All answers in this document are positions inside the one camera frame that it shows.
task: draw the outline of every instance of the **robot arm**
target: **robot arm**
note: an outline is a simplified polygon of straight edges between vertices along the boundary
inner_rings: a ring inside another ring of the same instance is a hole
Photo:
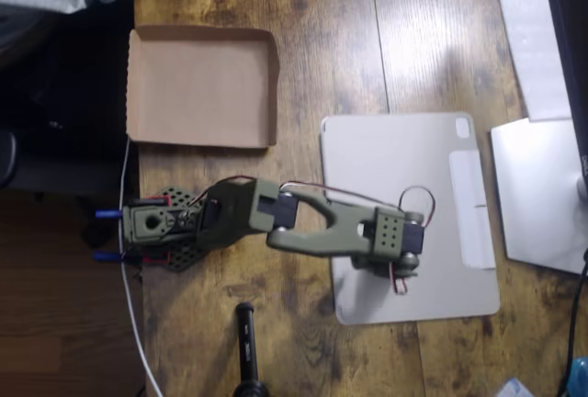
[[[325,230],[292,230],[299,201],[321,213]],[[355,268],[385,277],[393,264],[395,278],[410,278],[416,276],[424,239],[424,218],[419,213],[333,201],[263,179],[223,180],[199,199],[171,187],[159,198],[139,199],[124,207],[122,220],[129,252],[150,260],[167,258],[165,265],[176,271],[248,234],[266,233],[267,246],[277,250],[348,256]]]

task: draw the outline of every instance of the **black chair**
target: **black chair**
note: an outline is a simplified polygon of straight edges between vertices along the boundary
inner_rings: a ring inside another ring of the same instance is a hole
[[[132,0],[117,0],[60,16],[0,70],[0,188],[81,197],[86,210],[118,190],[132,15]]]

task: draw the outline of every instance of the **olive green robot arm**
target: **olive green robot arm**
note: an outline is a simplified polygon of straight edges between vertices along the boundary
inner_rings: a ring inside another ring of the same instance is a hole
[[[326,219],[325,230],[292,230],[299,201],[321,213]],[[123,231],[131,247],[161,251],[183,242],[200,255],[234,244],[248,234],[267,233],[266,243],[271,248],[319,257],[348,256],[354,267],[382,276],[388,276],[389,264],[394,264],[397,278],[416,275],[424,239],[422,215],[333,201],[319,193],[280,189],[262,179],[222,181],[194,205],[125,207]]]

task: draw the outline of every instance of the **white cable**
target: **white cable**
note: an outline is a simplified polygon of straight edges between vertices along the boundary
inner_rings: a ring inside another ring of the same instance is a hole
[[[127,147],[125,148],[125,158],[122,162],[122,172],[120,174],[120,196],[119,196],[119,210],[122,210],[122,199],[125,192],[125,175],[127,174],[127,162],[129,161],[129,146],[130,146],[130,138],[127,138]],[[123,254],[122,248],[122,219],[119,219],[119,252]],[[129,290],[129,281],[127,280],[127,272],[125,270],[125,263],[124,261],[120,262],[120,270],[122,271],[122,282],[125,286],[125,292],[127,293],[127,304],[129,305],[129,314],[130,314],[130,323],[132,324],[132,332],[135,334],[135,341],[137,342],[137,349],[139,350],[139,356],[141,356],[141,361],[143,362],[143,366],[145,368],[145,372],[147,373],[147,377],[149,377],[149,381],[153,385],[155,389],[155,393],[157,397],[164,397],[159,386],[157,386],[157,382],[155,381],[155,377],[151,373],[151,368],[149,368],[149,364],[147,363],[147,358],[145,357],[145,352],[143,351],[143,347],[141,345],[141,339],[139,338],[139,331],[137,330],[137,321],[135,320],[135,311],[132,307],[132,299],[130,298],[130,290]]]

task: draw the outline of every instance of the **mounting hole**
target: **mounting hole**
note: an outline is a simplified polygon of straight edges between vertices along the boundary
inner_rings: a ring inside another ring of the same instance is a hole
[[[145,227],[147,227],[149,230],[153,230],[156,229],[159,224],[161,224],[161,222],[162,221],[155,215],[149,215],[145,220]]]
[[[465,117],[459,117],[456,119],[456,134],[461,139],[469,138],[469,122]]]

